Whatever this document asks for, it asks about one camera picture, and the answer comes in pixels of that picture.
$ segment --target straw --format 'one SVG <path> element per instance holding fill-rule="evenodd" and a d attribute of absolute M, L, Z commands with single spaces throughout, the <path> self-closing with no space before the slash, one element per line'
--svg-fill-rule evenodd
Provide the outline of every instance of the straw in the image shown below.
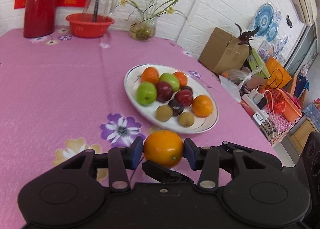
<path fill-rule="evenodd" d="M 93 11 L 93 22 L 97 22 L 98 8 L 99 8 L 99 0 L 96 0 L 96 3 L 94 5 L 94 11 Z"/>

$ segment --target kiwi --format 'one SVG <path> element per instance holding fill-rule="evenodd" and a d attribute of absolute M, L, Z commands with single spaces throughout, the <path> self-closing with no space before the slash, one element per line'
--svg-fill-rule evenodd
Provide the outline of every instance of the kiwi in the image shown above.
<path fill-rule="evenodd" d="M 195 116 L 191 112 L 183 112 L 178 118 L 178 123 L 183 127 L 190 127 L 195 123 Z"/>
<path fill-rule="evenodd" d="M 165 122 L 173 116 L 173 111 L 168 105 L 161 105 L 156 110 L 156 119 Z"/>

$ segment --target decorative plate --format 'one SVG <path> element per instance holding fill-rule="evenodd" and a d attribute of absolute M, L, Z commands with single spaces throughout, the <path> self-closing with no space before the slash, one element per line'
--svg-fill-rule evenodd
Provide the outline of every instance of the decorative plate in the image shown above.
<path fill-rule="evenodd" d="M 162 129 L 172 130 L 173 132 L 180 133 L 180 134 L 195 134 L 195 133 L 202 133 L 205 131 L 210 130 L 218 121 L 219 118 L 219 109 L 217 106 L 217 103 L 215 99 L 212 97 L 212 95 L 208 92 L 208 90 L 200 84 L 197 80 L 193 79 L 190 75 L 186 74 L 188 78 L 188 86 L 192 87 L 193 89 L 193 96 L 194 98 L 198 95 L 207 95 L 211 98 L 213 103 L 213 112 L 208 117 L 200 118 L 195 116 L 195 123 L 188 128 L 182 127 L 178 123 L 178 117 L 171 117 L 166 122 L 160 122 L 155 118 L 156 109 L 164 105 L 166 103 L 160 103 L 158 101 L 155 101 L 151 103 L 148 106 L 142 106 L 136 101 L 136 94 L 137 94 L 137 88 L 139 86 L 140 82 L 140 76 L 143 73 L 143 71 L 147 67 L 155 67 L 160 74 L 163 73 L 174 73 L 179 70 L 158 65 L 158 64 L 145 64 L 145 65 L 138 65 L 133 67 L 128 71 L 128 73 L 124 77 L 124 89 L 127 93 L 127 96 L 132 103 L 132 105 L 137 109 L 138 112 L 141 113 L 142 116 L 144 116 L 146 119 L 148 119 L 153 124 L 157 125 L 158 127 Z M 186 107 L 184 112 L 191 111 L 191 107 Z"/>
<path fill-rule="evenodd" d="M 281 11 L 275 11 L 275 14 L 273 15 L 273 21 L 278 23 L 281 20 Z"/>
<path fill-rule="evenodd" d="M 274 10 L 270 4 L 265 4 L 262 6 L 262 8 L 256 14 L 254 29 L 258 26 L 260 27 L 258 33 L 256 34 L 258 37 L 262 37 L 269 32 L 273 22 L 273 14 Z"/>
<path fill-rule="evenodd" d="M 277 39 L 275 44 L 274 44 L 274 49 L 273 51 L 277 52 L 280 48 L 280 45 L 281 45 L 281 39 Z"/>
<path fill-rule="evenodd" d="M 269 30 L 269 32 L 267 33 L 267 36 L 266 36 L 267 41 L 268 42 L 273 41 L 276 38 L 276 36 L 278 35 L 278 31 L 279 31 L 278 23 L 273 22 L 271 27 L 270 27 L 270 30 Z"/>
<path fill-rule="evenodd" d="M 288 37 L 285 37 L 284 40 L 281 41 L 281 45 L 279 46 L 279 51 L 282 51 L 284 46 L 287 44 L 288 42 Z"/>

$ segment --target green apple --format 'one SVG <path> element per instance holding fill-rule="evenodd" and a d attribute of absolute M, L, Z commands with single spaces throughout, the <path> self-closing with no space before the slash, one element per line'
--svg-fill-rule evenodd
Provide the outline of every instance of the green apple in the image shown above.
<path fill-rule="evenodd" d="M 137 89 L 137 100 L 143 106 L 153 103 L 157 99 L 157 88 L 153 83 L 142 82 Z"/>
<path fill-rule="evenodd" d="M 180 88 L 179 80 L 173 74 L 163 73 L 160 76 L 159 81 L 168 82 L 171 85 L 173 92 L 177 92 Z"/>

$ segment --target fruit plate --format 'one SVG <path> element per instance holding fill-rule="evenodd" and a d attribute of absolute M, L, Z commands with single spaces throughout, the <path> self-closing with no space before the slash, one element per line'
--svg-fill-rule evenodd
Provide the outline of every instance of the fruit plate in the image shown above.
<path fill-rule="evenodd" d="M 159 120 L 157 120 L 155 118 L 157 108 L 161 105 L 167 104 L 168 102 L 160 103 L 158 101 L 155 101 L 148 106 L 142 106 L 136 100 L 137 88 L 141 83 L 140 76 L 142 75 L 143 71 L 147 67 L 155 67 L 158 70 L 160 75 L 163 73 L 173 74 L 179 71 L 175 68 L 158 65 L 158 64 L 139 65 L 139 66 L 133 67 L 128 71 L 128 73 L 125 75 L 125 78 L 124 78 L 124 89 L 127 93 L 127 96 L 130 102 L 138 110 L 138 112 L 142 114 L 142 116 L 144 116 L 150 122 L 152 122 L 153 124 L 157 125 L 162 129 L 172 130 L 173 132 L 180 133 L 180 134 L 202 133 L 210 130 L 217 123 L 219 118 L 219 109 L 215 99 L 212 97 L 212 95 L 201 83 L 193 79 L 187 73 L 185 73 L 185 75 L 188 78 L 188 86 L 192 87 L 193 89 L 193 98 L 196 98 L 198 95 L 207 95 L 208 97 L 210 97 L 213 104 L 212 114 L 210 114 L 208 117 L 205 117 L 205 118 L 200 118 L 195 116 L 195 123 L 188 128 L 185 128 L 178 123 L 178 117 L 171 117 L 166 122 L 160 122 Z M 187 111 L 191 111 L 191 106 L 185 108 L 184 112 L 187 112 Z"/>

